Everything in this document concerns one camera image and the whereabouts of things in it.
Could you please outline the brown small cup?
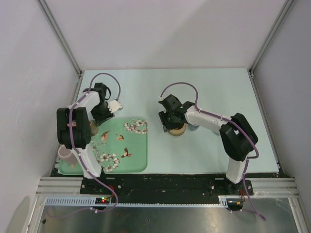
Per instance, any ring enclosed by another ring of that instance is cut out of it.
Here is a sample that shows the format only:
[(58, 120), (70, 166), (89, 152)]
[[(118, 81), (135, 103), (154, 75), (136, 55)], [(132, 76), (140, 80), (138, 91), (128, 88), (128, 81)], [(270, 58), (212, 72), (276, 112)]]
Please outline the brown small cup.
[(98, 128), (97, 123), (93, 120), (90, 120), (89, 125), (90, 125), (90, 130), (91, 130), (91, 136), (97, 135), (99, 132), (99, 128)]

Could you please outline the light blue coffee mug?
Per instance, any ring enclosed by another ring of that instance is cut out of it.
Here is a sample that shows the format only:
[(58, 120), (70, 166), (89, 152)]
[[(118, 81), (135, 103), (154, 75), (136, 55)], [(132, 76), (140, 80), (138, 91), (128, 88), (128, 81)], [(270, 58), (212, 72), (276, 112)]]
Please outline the light blue coffee mug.
[(192, 125), (192, 124), (189, 124), (189, 130), (190, 131), (196, 131), (197, 129), (199, 129), (199, 125)]

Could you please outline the pink cup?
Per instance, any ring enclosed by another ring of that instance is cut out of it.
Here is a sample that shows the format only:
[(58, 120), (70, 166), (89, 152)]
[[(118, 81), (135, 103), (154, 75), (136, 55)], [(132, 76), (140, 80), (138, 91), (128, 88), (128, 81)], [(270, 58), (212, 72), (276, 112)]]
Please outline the pink cup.
[(64, 145), (61, 145), (57, 151), (59, 158), (68, 164), (68, 166), (75, 167), (78, 163), (74, 153), (67, 149)]

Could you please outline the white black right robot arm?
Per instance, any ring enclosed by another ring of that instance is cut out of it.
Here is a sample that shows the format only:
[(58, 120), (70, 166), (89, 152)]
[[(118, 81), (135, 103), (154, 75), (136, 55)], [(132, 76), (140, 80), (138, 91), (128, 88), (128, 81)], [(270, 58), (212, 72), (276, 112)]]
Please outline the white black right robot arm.
[(241, 180), (245, 174), (246, 161), (250, 152), (255, 148), (258, 137), (244, 115), (236, 113), (224, 117), (215, 113), (200, 110), (194, 102), (181, 103), (174, 95), (168, 95), (158, 101), (164, 107), (159, 112), (163, 130), (173, 136), (181, 136), (187, 126), (194, 129), (203, 127), (221, 137), (224, 150), (229, 156), (226, 172), (225, 190), (231, 195), (242, 189)]

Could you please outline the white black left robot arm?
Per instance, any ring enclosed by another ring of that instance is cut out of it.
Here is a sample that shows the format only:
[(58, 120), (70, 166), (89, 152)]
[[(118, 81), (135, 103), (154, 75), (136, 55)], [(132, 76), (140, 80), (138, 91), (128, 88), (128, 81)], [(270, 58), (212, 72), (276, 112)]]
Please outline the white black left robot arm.
[(107, 180), (100, 177), (102, 167), (92, 151), (91, 123), (102, 125), (114, 114), (109, 110), (106, 94), (110, 89), (103, 83), (85, 89), (83, 95), (72, 105), (56, 111), (58, 142), (69, 149), (83, 169), (87, 179), (93, 179), (91, 188), (101, 194), (107, 190)]

